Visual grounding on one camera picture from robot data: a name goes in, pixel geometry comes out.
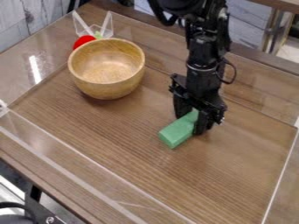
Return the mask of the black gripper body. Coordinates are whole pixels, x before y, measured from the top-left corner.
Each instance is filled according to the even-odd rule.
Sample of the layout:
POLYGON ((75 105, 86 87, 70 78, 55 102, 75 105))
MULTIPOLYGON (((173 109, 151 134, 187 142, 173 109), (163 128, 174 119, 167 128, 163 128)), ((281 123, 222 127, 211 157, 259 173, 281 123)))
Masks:
POLYGON ((197 96, 187 90, 186 76, 174 73, 171 75, 171 80, 170 92, 173 93, 173 97, 178 95, 187 101, 194 109, 211 112, 215 123, 222 124, 229 106, 221 98, 219 91, 209 91, 207 94, 197 96))

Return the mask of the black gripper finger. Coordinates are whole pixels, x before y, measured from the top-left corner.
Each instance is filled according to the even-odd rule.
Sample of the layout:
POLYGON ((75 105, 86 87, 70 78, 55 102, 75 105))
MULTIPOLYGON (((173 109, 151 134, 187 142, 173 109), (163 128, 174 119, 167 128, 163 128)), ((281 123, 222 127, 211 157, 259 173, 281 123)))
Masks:
POLYGON ((193 111, 193 106, 178 95, 173 98, 173 104, 174 104, 175 116, 178 119, 181 119, 193 111))
POLYGON ((202 110, 198 114, 198 119, 194 124, 194 135, 202 135, 207 130, 213 128, 215 121, 213 117, 213 113, 202 110))

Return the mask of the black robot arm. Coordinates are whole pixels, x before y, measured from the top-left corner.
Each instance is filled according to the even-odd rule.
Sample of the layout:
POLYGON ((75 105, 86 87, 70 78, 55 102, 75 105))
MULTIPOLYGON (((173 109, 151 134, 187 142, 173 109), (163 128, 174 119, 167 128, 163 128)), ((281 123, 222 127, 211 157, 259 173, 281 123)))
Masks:
POLYGON ((221 86, 230 62, 230 12, 227 0, 147 0, 159 22, 185 29, 189 59, 187 74, 171 75, 175 115, 182 118, 198 111, 193 133, 203 134, 221 124, 229 109, 221 98, 221 86))

